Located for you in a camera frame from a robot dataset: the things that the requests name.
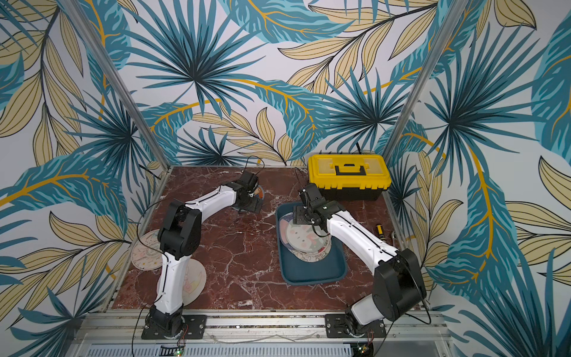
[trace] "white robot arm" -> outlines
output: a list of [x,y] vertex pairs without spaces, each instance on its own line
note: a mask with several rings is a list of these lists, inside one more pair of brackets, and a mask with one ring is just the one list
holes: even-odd
[[[234,206],[260,212],[262,200],[254,196],[256,175],[243,172],[240,179],[225,183],[196,200],[170,203],[158,239],[163,252],[157,301],[151,307],[143,339],[156,339],[156,331],[174,337],[182,328],[182,286],[188,260],[200,244],[202,222],[216,212]],[[386,244],[335,201],[327,202],[313,183],[300,191],[302,206],[294,211],[294,223],[312,224],[329,232],[347,245],[374,276],[373,293],[353,304],[344,324],[351,335],[361,335],[371,322],[396,320],[426,297],[416,256]]]

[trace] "tropical leaf wallpaper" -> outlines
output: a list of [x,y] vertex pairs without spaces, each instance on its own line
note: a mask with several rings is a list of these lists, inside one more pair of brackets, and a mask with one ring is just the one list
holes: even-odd
[[570,356],[571,3],[469,1],[456,34],[388,159],[403,243],[459,356]]
[[[120,69],[134,5],[80,3]],[[162,169],[57,1],[0,1],[0,36],[2,355],[60,356],[108,296]]]
[[[78,1],[167,160],[239,166],[382,153],[453,2]],[[570,354],[570,10],[468,0],[386,158],[460,356]],[[0,339],[60,356],[164,171],[57,0],[0,36]]]

